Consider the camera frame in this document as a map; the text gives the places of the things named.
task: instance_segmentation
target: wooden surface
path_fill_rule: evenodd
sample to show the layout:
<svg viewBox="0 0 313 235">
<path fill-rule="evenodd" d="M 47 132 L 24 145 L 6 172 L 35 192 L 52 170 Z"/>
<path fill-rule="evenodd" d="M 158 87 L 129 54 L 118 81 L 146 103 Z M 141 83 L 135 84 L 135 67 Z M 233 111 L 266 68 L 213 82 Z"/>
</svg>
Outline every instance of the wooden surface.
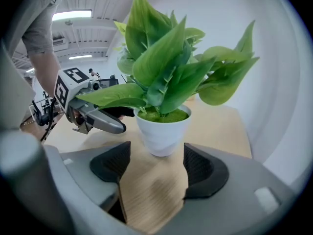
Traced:
<svg viewBox="0 0 313 235">
<path fill-rule="evenodd" d="M 185 105 L 192 111 L 191 124 L 183 141 L 169 157 L 155 157 L 145 150 L 134 117 L 123 119 L 127 131 L 118 135 L 94 128 L 88 135 L 74 132 L 74 125 L 62 117 L 45 144 L 63 153 L 131 141 L 131 162 L 120 182 L 127 224 L 152 234 L 182 208 L 188 187 L 182 164 L 184 142 L 251 158 L 246 131 L 236 109 L 212 107 L 199 100 L 187 101 Z"/>
</svg>

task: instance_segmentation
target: black cable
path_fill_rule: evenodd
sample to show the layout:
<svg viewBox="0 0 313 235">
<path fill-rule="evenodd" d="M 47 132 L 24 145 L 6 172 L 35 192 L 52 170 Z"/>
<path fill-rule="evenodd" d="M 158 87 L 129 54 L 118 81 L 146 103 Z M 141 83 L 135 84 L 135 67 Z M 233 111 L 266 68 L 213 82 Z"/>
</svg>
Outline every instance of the black cable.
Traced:
<svg viewBox="0 0 313 235">
<path fill-rule="evenodd" d="M 47 130 L 45 131 L 45 134 L 43 135 L 43 137 L 40 139 L 40 141 L 44 140 L 46 138 L 46 136 L 48 135 L 51 127 L 52 127 L 52 123 L 53 123 L 53 107 L 54 107 L 54 104 L 55 104 L 55 97 L 53 98 L 52 102 L 51 102 L 51 105 L 50 105 L 50 111 L 49 111 L 49 126 L 47 128 Z"/>
<path fill-rule="evenodd" d="M 124 79 L 125 83 L 127 83 L 126 80 L 125 80 L 125 78 L 123 77 L 123 75 L 121 75 L 121 76 L 122 76 L 122 78 Z"/>
</svg>

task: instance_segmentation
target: green leaf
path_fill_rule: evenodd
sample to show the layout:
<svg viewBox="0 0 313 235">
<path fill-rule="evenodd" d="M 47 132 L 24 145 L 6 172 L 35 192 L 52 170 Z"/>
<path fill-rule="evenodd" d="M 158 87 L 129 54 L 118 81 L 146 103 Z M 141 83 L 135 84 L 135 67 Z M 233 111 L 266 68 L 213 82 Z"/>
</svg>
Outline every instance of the green leaf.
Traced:
<svg viewBox="0 0 313 235">
<path fill-rule="evenodd" d="M 168 89 L 168 84 L 173 77 L 176 66 L 169 65 L 151 84 L 147 91 L 148 102 L 153 106 L 160 106 Z"/>
<path fill-rule="evenodd" d="M 204 86 L 199 91 L 201 100 L 210 105 L 220 105 L 228 101 L 258 59 L 256 57 L 239 63 L 228 63 L 217 69 L 203 83 Z"/>
<path fill-rule="evenodd" d="M 121 32 L 121 34 L 123 36 L 125 36 L 126 33 L 126 24 L 125 23 L 119 23 L 117 21 L 114 21 L 116 27 L 118 28 L 119 32 Z"/>
<path fill-rule="evenodd" d="M 133 74 L 140 84 L 150 86 L 168 64 L 182 53 L 185 22 L 186 18 L 135 61 Z"/>
<path fill-rule="evenodd" d="M 98 105 L 101 109 L 108 107 L 144 107 L 143 90 L 137 84 L 120 84 L 97 90 L 89 94 L 76 96 L 78 99 Z"/>
<path fill-rule="evenodd" d="M 126 76 L 126 83 L 134 83 L 131 76 Z"/>
<path fill-rule="evenodd" d="M 193 44 L 193 45 L 196 45 L 196 44 L 198 44 L 198 43 L 200 43 L 200 42 L 202 42 L 202 40 L 201 40 L 201 39 L 198 39 L 198 40 L 194 41 L 194 44 Z"/>
<path fill-rule="evenodd" d="M 148 90 L 148 87 L 143 86 L 142 84 L 140 84 L 133 75 L 129 76 L 129 80 L 131 80 L 133 83 L 137 84 L 144 92 L 146 92 Z"/>
<path fill-rule="evenodd" d="M 223 65 L 222 61 L 217 61 L 214 63 L 214 65 L 212 66 L 210 71 L 216 71 L 217 69 L 219 69 L 221 66 Z"/>
<path fill-rule="evenodd" d="M 123 48 L 117 58 L 117 66 L 121 72 L 127 75 L 133 73 L 133 64 L 135 60 L 126 48 Z"/>
<path fill-rule="evenodd" d="M 113 49 L 114 49 L 114 50 L 117 50 L 117 51 L 121 51 L 121 50 L 122 50 L 122 48 L 123 48 L 123 47 L 122 47 L 122 46 L 120 46 L 120 47 L 114 47 Z"/>
<path fill-rule="evenodd" d="M 169 113 L 186 101 L 186 99 L 196 90 L 203 77 L 208 73 L 215 62 L 215 57 L 198 63 L 183 65 L 183 72 L 178 84 L 170 82 L 165 94 L 160 112 Z"/>
<path fill-rule="evenodd" d="M 248 27 L 246 28 L 243 36 L 239 40 L 237 46 L 235 47 L 236 51 L 243 53 L 251 53 L 252 52 L 252 32 L 255 20 L 253 20 Z"/>
<path fill-rule="evenodd" d="M 197 28 L 186 28 L 185 29 L 185 38 L 193 38 L 194 41 L 199 40 L 200 38 L 204 37 L 205 33 L 202 30 Z"/>
<path fill-rule="evenodd" d="M 197 63 L 198 60 L 193 56 L 193 55 L 190 55 L 190 58 L 188 60 L 188 64 L 193 64 L 193 63 Z"/>
<path fill-rule="evenodd" d="M 194 44 L 194 39 L 193 38 L 188 38 L 186 39 L 187 43 L 192 46 Z"/>
<path fill-rule="evenodd" d="M 172 22 L 172 27 L 173 28 L 176 27 L 178 25 L 178 22 L 177 22 L 177 19 L 175 17 L 174 10 L 172 10 L 172 12 L 171 12 L 170 19 L 171 19 L 171 22 Z"/>
<path fill-rule="evenodd" d="M 202 55 L 203 54 L 197 54 L 194 56 L 194 58 L 197 59 L 198 61 L 201 61 Z"/>
<path fill-rule="evenodd" d="M 133 0 L 125 34 L 127 49 L 136 60 L 171 29 L 167 16 L 153 9 L 146 0 Z"/>
<path fill-rule="evenodd" d="M 217 56 L 216 61 L 234 60 L 237 62 L 241 62 L 243 60 L 249 59 L 248 54 L 232 50 L 223 46 L 214 46 L 210 47 L 203 53 L 201 60 L 210 59 L 214 56 Z"/>
<path fill-rule="evenodd" d="M 184 65 L 184 64 L 186 64 L 188 62 L 190 56 L 191 56 L 191 49 L 190 49 L 189 44 L 185 40 L 184 41 L 184 46 L 183 46 L 183 49 L 182 49 L 182 53 L 177 57 L 176 66 L 178 66 L 178 67 L 174 71 L 173 78 L 172 78 L 172 81 L 171 81 L 171 83 L 173 85 L 175 85 L 175 84 L 177 84 L 179 82 L 180 77 L 181 77 L 182 72 L 183 72 L 183 66 L 182 65 Z"/>
</svg>

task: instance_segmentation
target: gray sleeve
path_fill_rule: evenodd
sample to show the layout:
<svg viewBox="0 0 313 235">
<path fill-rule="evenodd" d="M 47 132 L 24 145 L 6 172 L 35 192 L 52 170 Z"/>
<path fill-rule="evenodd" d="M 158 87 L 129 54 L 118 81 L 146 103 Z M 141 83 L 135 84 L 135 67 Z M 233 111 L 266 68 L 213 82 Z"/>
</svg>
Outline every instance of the gray sleeve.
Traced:
<svg viewBox="0 0 313 235">
<path fill-rule="evenodd" d="M 56 8 L 54 4 L 44 9 L 22 36 L 28 55 L 53 52 L 51 25 Z"/>
</svg>

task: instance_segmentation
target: fluorescent light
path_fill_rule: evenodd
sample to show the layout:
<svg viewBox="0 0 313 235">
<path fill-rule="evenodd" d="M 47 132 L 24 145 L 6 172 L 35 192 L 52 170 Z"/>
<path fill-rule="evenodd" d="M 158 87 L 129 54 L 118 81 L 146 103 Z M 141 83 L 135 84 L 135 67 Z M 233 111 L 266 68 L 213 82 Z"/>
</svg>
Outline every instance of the fluorescent light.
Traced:
<svg viewBox="0 0 313 235">
<path fill-rule="evenodd" d="M 30 70 L 27 70 L 26 72 L 32 72 L 35 68 L 31 68 Z"/>
<path fill-rule="evenodd" d="M 72 60 L 72 59 L 84 58 L 84 57 L 92 57 L 92 56 L 91 55 L 85 55 L 85 56 L 69 57 L 68 59 Z"/>
<path fill-rule="evenodd" d="M 91 18 L 91 10 L 76 10 L 61 13 L 55 13 L 52 21 L 67 19 L 67 18 Z"/>
</svg>

